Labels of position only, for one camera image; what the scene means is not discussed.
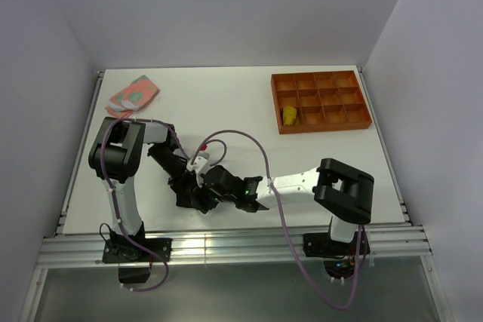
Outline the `black sock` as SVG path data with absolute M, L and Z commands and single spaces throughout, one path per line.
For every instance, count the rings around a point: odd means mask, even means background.
M 205 187 L 199 187 L 196 183 L 180 184 L 172 188 L 176 195 L 176 206 L 194 209 L 206 214 L 218 204 L 217 196 Z

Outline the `yellow sock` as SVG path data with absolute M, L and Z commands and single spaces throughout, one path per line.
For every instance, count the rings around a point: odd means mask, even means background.
M 282 124 L 284 126 L 294 126 L 298 125 L 299 123 L 297 109 L 293 106 L 284 107 L 282 110 Z

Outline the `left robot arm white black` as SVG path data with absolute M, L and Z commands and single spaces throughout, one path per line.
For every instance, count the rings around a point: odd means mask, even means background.
M 198 207 L 198 183 L 187 170 L 187 155 L 182 150 L 174 125 L 158 122 L 103 119 L 88 156 L 88 164 L 102 179 L 112 212 L 109 239 L 120 244 L 120 253 L 130 261 L 146 255 L 147 242 L 134 190 L 143 145 L 148 156 L 168 175 L 168 185 L 176 195 L 178 207 Z

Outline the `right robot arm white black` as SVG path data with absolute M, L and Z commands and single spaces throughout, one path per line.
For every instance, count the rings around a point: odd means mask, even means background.
M 312 202 L 331 214 L 327 246 L 336 254 L 352 246 L 356 230 L 371 222 L 374 178 L 333 158 L 324 158 L 318 167 L 287 176 L 245 177 L 232 175 L 224 167 L 194 168 L 196 181 L 214 195 L 216 202 L 256 213 L 282 204 Z

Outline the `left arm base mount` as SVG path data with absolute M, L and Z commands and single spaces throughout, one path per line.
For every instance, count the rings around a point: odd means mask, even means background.
M 144 226 L 129 238 L 116 234 L 106 223 L 99 227 L 99 235 L 105 245 L 102 263 L 118 266 L 118 281 L 122 287 L 135 292 L 154 290 L 160 287 L 168 278 L 168 262 L 171 258 L 171 238 L 147 238 Z M 165 266 L 165 276 L 151 287 L 142 287 L 151 277 L 154 262 L 161 262 Z

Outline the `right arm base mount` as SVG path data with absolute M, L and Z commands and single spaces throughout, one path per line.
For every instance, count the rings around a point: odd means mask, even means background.
M 303 234 L 303 252 L 305 257 L 323 260 L 325 272 L 330 278 L 346 280 L 355 272 L 355 252 L 359 246 L 359 262 L 361 268 L 371 249 L 365 230 L 362 231 L 361 240 L 357 243 L 358 232 L 348 244 L 332 241 L 328 232 Z

